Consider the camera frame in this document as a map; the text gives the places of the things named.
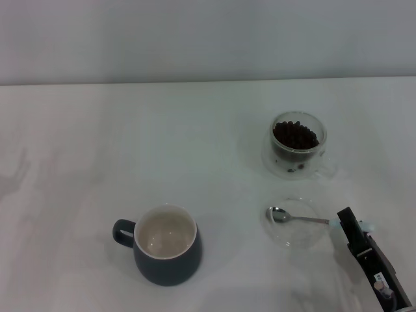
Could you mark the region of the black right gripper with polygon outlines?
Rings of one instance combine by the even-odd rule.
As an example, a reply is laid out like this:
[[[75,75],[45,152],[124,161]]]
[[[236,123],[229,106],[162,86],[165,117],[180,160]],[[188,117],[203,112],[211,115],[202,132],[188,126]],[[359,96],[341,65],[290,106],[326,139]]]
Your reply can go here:
[[[348,240],[348,248],[364,271],[383,311],[410,308],[410,299],[394,267],[367,231],[363,231],[350,207],[337,213]]]

